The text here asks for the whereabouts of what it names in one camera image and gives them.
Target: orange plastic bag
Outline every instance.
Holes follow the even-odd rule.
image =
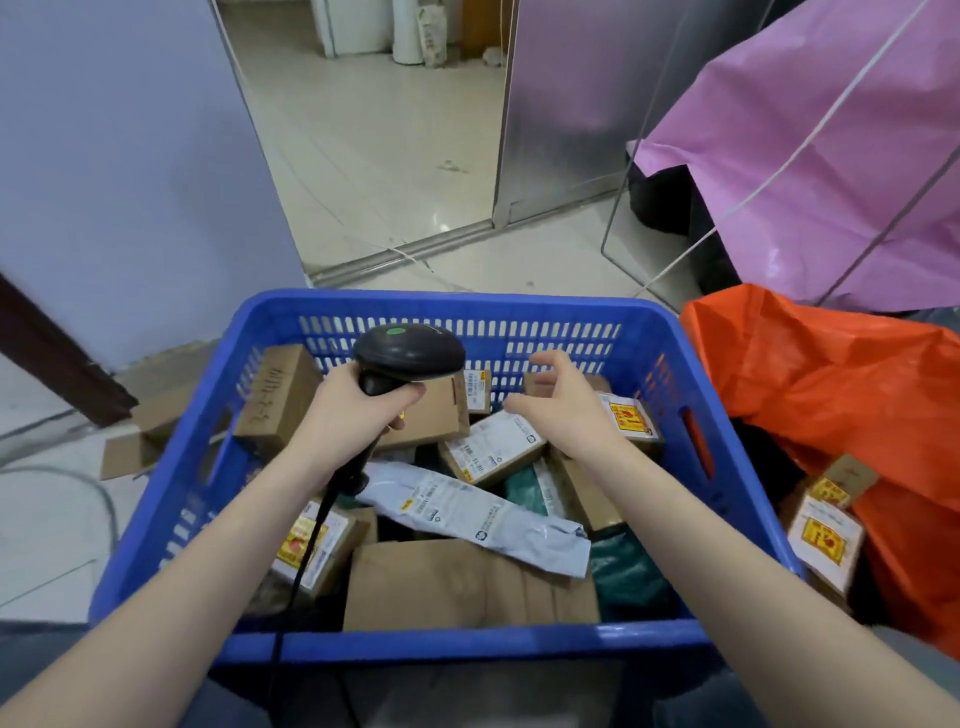
[[[849,452],[881,475],[853,505],[877,584],[897,627],[960,659],[960,338],[749,284],[681,322],[731,417],[808,473]]]

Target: pink plastic sheet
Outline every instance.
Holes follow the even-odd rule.
[[[707,65],[639,145],[689,165],[745,282],[815,302],[960,143],[960,3],[928,0],[773,184],[766,181],[920,0],[806,0]],[[960,304],[960,163],[825,303]]]

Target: barcode scanner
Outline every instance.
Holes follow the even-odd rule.
[[[460,340],[445,328],[428,324],[386,324],[371,328],[360,335],[353,344],[353,358],[360,365],[360,389],[369,397],[378,397],[393,392],[407,382],[456,374],[464,368],[467,350]],[[268,705],[273,703],[276,669],[283,651],[283,636],[289,626],[290,611],[300,589],[303,572],[310,563],[314,546],[317,544],[320,526],[326,520],[338,495],[355,496],[363,490],[366,485],[363,469],[377,440],[379,438],[339,468],[326,485],[316,524],[300,559],[290,600],[280,618],[274,638]]]

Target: blue plastic basket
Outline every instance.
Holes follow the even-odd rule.
[[[636,299],[577,299],[388,291],[264,293],[233,317],[180,420],[90,606],[104,619],[179,553],[233,498],[257,465],[232,437],[206,478],[208,441],[225,409],[234,419],[266,347],[302,343],[321,366],[347,361],[368,327],[424,321],[454,331],[469,368],[493,371],[493,401],[521,387],[527,357],[565,349],[614,392],[639,392],[653,407],[666,446],[662,465],[697,497],[789,570],[801,573],[723,406],[677,319]],[[707,643],[696,619],[475,630],[298,633],[288,663],[463,660],[580,655]],[[271,633],[234,634],[221,663],[266,663]]]

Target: basket handle hole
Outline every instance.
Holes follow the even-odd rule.
[[[713,463],[713,455],[710,454],[710,448],[707,447],[707,439],[704,437],[697,418],[693,410],[689,407],[680,408],[680,419],[686,427],[686,434],[690,436],[690,442],[693,443],[693,449],[697,453],[697,459],[700,461],[700,467],[704,469],[707,480],[712,480],[716,473],[716,466]]]

